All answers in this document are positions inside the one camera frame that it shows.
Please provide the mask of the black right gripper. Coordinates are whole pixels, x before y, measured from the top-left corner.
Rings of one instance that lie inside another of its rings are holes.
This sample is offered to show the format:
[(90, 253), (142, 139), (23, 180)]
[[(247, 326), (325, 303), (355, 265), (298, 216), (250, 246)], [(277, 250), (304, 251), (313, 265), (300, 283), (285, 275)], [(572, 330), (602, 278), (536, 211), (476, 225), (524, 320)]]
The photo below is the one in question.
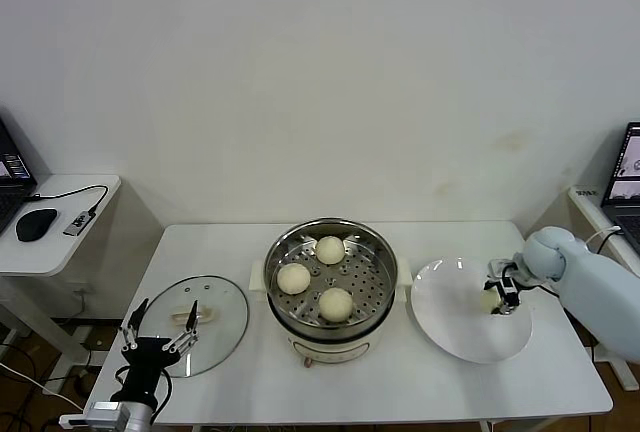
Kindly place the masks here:
[(488, 292), (496, 289), (500, 297), (492, 313), (511, 315), (520, 306), (518, 288), (524, 288), (526, 285), (522, 254), (515, 253), (511, 258), (490, 260), (487, 278), (483, 290)]

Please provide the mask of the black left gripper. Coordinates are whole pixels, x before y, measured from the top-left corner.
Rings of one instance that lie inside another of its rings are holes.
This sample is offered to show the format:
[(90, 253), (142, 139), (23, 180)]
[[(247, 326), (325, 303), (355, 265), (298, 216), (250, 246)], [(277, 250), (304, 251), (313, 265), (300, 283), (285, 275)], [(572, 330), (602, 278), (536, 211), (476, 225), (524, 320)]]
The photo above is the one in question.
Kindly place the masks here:
[(138, 337), (139, 328), (146, 313), (149, 299), (145, 298), (120, 327), (124, 345), (122, 355), (129, 368), (124, 385), (119, 391), (120, 401), (155, 401), (155, 392), (161, 371), (168, 367), (171, 354), (184, 355), (198, 341), (198, 301), (188, 312), (173, 313), (171, 319), (181, 332), (174, 338)]

